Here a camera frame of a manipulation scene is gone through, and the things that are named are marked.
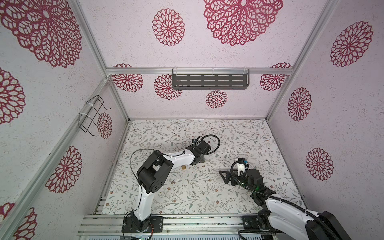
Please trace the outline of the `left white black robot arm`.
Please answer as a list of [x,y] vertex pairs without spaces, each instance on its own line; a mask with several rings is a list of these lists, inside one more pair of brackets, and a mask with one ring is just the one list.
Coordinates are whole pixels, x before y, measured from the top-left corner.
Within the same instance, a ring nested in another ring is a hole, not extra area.
[[122,233],[159,233],[153,222],[155,218],[152,217],[156,192],[166,183],[173,169],[204,163],[205,156],[211,153],[211,149],[207,142],[201,140],[175,153],[153,151],[136,173],[139,184],[138,201],[134,210],[125,215]]

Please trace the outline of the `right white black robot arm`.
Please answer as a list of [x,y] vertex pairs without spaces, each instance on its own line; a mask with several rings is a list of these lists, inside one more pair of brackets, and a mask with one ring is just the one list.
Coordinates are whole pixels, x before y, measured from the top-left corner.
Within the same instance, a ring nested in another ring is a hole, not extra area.
[[282,199],[269,189],[256,169],[238,168],[220,171],[225,184],[240,186],[251,192],[250,197],[262,209],[256,215],[243,216],[244,234],[261,235],[271,240],[277,234],[286,234],[295,240],[349,240],[351,237],[330,212],[318,213]]

